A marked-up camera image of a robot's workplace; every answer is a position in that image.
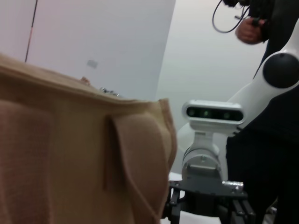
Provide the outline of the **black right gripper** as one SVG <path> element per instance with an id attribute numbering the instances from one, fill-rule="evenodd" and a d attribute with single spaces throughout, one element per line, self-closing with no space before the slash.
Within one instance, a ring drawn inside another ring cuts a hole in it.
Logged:
<path id="1" fill-rule="evenodd" d="M 222 224 L 255 224 L 256 214 L 240 182 L 218 180 L 169 181 L 163 218 L 179 224 L 180 212 L 216 216 Z"/>

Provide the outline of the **person's bare hand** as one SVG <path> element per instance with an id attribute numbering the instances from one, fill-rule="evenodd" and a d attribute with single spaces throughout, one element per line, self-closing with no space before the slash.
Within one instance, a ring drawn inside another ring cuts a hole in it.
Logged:
<path id="1" fill-rule="evenodd" d="M 255 19 L 250 17 L 243 20 L 236 28 L 235 35 L 237 39 L 245 44 L 256 45 L 268 40 L 264 25 L 266 20 L 258 20 L 254 25 Z"/>

